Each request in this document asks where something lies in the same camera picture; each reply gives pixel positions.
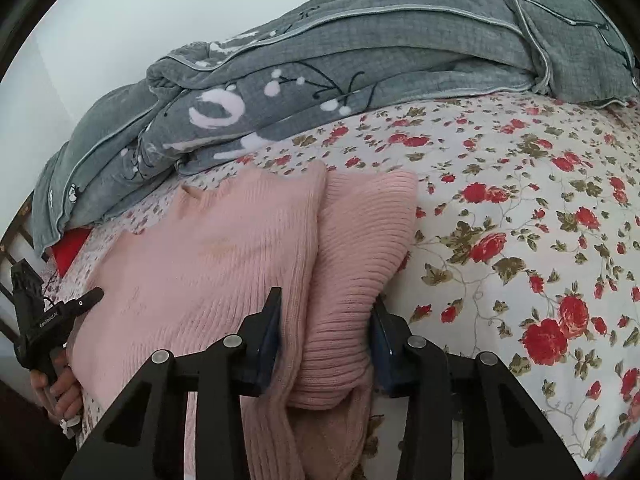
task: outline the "mattress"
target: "mattress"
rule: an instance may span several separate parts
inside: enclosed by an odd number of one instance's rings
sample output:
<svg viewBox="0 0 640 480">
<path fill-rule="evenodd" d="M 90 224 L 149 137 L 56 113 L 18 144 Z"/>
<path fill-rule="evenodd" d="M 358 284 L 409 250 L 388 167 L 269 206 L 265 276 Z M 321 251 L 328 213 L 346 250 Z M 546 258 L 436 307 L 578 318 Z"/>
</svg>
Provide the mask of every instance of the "mattress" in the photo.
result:
<svg viewBox="0 0 640 480">
<path fill-rule="evenodd" d="M 635 103 L 596 110 L 530 92 L 345 118 L 165 182 L 94 229 L 47 295 L 81 294 L 118 233 L 155 224 L 180 184 L 207 189 L 249 163 L 283 175 L 316 159 L 331 170 L 411 170 L 414 242 L 385 290 L 388 309 L 448 352 L 495 352 L 581 471 L 608 474 L 640 429 L 639 126 Z M 84 402 L 79 444 L 103 411 L 86 393 Z M 405 417 L 406 400 L 376 393 L 354 478 L 396 476 Z"/>
</svg>

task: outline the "human hand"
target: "human hand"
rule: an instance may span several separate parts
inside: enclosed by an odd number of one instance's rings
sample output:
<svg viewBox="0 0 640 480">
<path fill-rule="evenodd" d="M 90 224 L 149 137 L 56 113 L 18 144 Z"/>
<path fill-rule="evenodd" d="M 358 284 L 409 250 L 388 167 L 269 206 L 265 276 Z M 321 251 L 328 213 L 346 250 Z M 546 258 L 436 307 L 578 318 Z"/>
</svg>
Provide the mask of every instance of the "human hand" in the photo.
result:
<svg viewBox="0 0 640 480">
<path fill-rule="evenodd" d="M 50 412 L 49 414 L 69 420 L 77 415 L 82 408 L 82 391 L 76 376 L 71 368 L 67 366 L 66 350 L 60 352 L 54 360 L 54 364 L 64 366 L 65 368 L 58 380 L 50 388 L 53 396 L 58 398 L 58 402 L 54 407 L 53 413 Z M 49 387 L 47 376 L 37 370 L 32 370 L 31 387 L 35 390 L 42 405 L 45 407 L 49 406 L 49 401 L 44 393 L 44 388 Z"/>
</svg>

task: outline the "pink sweater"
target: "pink sweater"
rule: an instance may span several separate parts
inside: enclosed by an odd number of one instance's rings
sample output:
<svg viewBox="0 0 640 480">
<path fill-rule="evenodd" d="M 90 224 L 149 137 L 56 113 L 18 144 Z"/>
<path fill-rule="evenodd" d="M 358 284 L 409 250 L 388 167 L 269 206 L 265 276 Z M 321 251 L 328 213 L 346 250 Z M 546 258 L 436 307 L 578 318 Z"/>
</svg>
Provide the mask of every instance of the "pink sweater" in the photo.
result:
<svg viewBox="0 0 640 480">
<path fill-rule="evenodd" d="M 327 173 L 320 162 L 298 178 L 248 167 L 216 190 L 179 189 L 158 224 L 121 234 L 90 276 L 105 297 L 70 345 L 78 380 L 106 408 L 153 351 L 205 349 L 280 286 L 271 386 L 242 398 L 252 478 L 346 480 L 369 412 L 370 306 L 406 253 L 416 192 L 410 173 Z M 192 474 L 194 416 L 190 399 Z"/>
</svg>

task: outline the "red fabric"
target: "red fabric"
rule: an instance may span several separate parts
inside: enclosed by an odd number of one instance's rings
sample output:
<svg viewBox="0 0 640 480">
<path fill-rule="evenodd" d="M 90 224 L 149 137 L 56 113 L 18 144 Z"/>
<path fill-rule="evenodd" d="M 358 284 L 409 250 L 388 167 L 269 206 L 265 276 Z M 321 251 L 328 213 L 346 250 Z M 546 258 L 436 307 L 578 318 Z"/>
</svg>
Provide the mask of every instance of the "red fabric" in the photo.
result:
<svg viewBox="0 0 640 480">
<path fill-rule="evenodd" d="M 71 267 L 71 264 L 76 259 L 76 256 L 78 256 L 89 234 L 91 234 L 91 229 L 85 229 L 83 227 L 71 229 L 71 231 L 65 233 L 62 240 L 51 247 L 53 258 L 58 266 L 60 278 L 62 278 L 69 270 L 69 267 Z"/>
</svg>

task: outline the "folded sweater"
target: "folded sweater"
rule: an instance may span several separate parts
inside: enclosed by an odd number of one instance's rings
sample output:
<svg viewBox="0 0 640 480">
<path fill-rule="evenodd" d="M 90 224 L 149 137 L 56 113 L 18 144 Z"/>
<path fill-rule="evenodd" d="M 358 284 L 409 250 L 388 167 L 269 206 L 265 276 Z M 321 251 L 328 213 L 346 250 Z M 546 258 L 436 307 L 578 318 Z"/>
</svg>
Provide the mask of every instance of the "folded sweater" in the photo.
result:
<svg viewBox="0 0 640 480">
<path fill-rule="evenodd" d="M 252 478 L 348 478 L 369 409 L 370 306 L 406 252 L 416 188 L 410 173 L 340 175 L 320 162 L 297 178 L 248 167 L 215 190 L 180 188 L 158 224 L 122 233 L 90 276 L 105 297 L 70 343 L 78 380 L 108 408 L 153 351 L 204 350 L 280 286 L 271 386 L 241 399 Z M 191 474 L 194 422 L 191 396 Z"/>
</svg>

